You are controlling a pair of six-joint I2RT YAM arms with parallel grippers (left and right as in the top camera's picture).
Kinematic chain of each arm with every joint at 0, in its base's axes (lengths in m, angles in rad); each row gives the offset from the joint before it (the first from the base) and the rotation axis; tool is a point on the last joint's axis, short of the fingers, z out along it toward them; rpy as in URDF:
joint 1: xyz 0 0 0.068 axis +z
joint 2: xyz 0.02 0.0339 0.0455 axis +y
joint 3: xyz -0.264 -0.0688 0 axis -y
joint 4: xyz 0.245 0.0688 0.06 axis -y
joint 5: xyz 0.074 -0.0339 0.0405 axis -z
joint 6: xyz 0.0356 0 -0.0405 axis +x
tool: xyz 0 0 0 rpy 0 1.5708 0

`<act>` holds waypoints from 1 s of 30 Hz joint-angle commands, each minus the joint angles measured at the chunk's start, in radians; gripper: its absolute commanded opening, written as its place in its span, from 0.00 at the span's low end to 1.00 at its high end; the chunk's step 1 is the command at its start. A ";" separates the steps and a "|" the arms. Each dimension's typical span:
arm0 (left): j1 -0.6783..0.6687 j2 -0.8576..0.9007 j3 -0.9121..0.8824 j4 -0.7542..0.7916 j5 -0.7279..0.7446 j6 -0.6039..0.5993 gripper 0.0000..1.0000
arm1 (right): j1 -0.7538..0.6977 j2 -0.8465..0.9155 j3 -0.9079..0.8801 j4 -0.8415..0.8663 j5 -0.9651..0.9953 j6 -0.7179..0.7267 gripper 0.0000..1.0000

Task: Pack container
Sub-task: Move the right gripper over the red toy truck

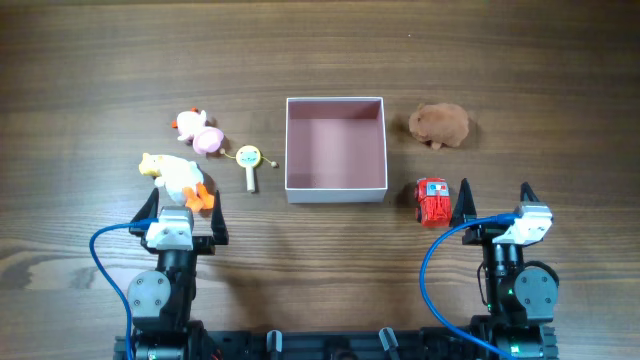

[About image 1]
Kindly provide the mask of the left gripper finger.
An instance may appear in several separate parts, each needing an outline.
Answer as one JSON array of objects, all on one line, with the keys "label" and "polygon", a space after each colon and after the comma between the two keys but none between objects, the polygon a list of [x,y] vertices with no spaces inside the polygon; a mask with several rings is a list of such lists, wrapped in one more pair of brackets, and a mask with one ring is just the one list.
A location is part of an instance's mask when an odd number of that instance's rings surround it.
[{"label": "left gripper finger", "polygon": [[224,220],[221,204],[216,203],[211,216],[211,230],[215,245],[228,245],[229,233]]},{"label": "left gripper finger", "polygon": [[147,201],[131,220],[129,233],[134,236],[144,236],[152,222],[157,221],[159,205],[159,190],[153,189]]}]

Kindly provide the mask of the red toy car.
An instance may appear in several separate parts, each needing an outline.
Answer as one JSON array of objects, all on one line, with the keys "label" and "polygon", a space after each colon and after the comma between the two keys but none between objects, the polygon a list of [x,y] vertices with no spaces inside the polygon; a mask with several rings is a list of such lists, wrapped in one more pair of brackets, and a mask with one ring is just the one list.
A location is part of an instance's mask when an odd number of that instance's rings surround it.
[{"label": "red toy car", "polygon": [[448,227],[452,218],[449,186],[443,178],[421,178],[416,181],[416,220],[424,227]]}]

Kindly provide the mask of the white yellow duck toy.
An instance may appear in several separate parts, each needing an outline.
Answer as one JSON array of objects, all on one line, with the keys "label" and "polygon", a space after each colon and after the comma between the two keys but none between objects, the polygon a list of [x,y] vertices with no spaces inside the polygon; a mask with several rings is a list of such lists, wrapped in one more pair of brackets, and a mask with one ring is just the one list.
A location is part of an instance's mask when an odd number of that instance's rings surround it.
[{"label": "white yellow duck toy", "polygon": [[178,205],[193,212],[213,209],[215,196],[207,190],[204,175],[196,162],[171,155],[144,153],[138,168],[142,175],[154,178],[156,187],[164,187]]}]

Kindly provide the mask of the wooden cat rattle drum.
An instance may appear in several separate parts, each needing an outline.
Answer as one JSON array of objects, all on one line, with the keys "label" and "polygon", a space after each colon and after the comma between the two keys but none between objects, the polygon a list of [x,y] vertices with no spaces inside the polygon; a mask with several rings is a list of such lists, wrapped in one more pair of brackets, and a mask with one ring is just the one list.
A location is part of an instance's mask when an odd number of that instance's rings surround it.
[{"label": "wooden cat rattle drum", "polygon": [[256,192],[256,175],[255,169],[266,161],[272,168],[278,168],[279,164],[266,158],[261,151],[253,145],[244,145],[239,148],[234,155],[230,155],[225,149],[221,148],[219,152],[227,158],[233,159],[236,163],[245,169],[246,188],[249,193]]}]

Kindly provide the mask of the brown plush animal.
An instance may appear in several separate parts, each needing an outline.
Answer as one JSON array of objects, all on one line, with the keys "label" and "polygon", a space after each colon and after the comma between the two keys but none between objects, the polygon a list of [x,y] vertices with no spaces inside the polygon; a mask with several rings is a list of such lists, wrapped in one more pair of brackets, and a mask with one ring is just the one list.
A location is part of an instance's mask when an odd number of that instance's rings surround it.
[{"label": "brown plush animal", "polygon": [[421,104],[408,120],[411,135],[434,150],[459,147],[469,134],[469,115],[456,104]]}]

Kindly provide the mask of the pink duck toy with hat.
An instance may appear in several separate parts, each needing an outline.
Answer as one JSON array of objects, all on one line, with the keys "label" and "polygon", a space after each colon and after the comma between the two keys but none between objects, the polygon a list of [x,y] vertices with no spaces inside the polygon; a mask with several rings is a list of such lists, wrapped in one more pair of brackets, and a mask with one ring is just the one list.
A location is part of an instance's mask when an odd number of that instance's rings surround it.
[{"label": "pink duck toy with hat", "polygon": [[205,110],[192,108],[180,112],[171,126],[178,130],[177,140],[189,143],[194,152],[200,155],[218,151],[224,140],[224,133],[220,129],[208,125]]}]

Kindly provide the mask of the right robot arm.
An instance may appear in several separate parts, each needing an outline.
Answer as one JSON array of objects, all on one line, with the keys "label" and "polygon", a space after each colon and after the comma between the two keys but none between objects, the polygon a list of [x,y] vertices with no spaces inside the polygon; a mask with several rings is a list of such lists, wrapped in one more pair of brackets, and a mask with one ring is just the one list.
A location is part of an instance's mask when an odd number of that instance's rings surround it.
[{"label": "right robot arm", "polygon": [[525,248],[543,240],[553,223],[550,208],[521,185],[518,216],[509,225],[474,225],[464,245],[479,245],[483,261],[476,271],[487,316],[474,316],[470,334],[516,359],[557,359],[555,330],[549,326],[559,295],[559,277],[547,264],[524,259]]}]

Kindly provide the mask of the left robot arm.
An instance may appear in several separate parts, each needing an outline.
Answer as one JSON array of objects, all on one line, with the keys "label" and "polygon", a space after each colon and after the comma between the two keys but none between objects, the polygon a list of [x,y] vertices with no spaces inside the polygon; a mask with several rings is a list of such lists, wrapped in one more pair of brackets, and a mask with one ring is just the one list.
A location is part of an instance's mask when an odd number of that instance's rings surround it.
[{"label": "left robot arm", "polygon": [[217,245],[229,243],[221,210],[220,193],[214,195],[210,235],[195,235],[191,209],[159,206],[153,190],[132,219],[129,233],[157,257],[151,271],[131,281],[126,299],[131,310],[132,332],[119,338],[116,359],[221,359],[223,353],[199,320],[191,318],[196,297],[196,264],[199,256],[212,256]]}]

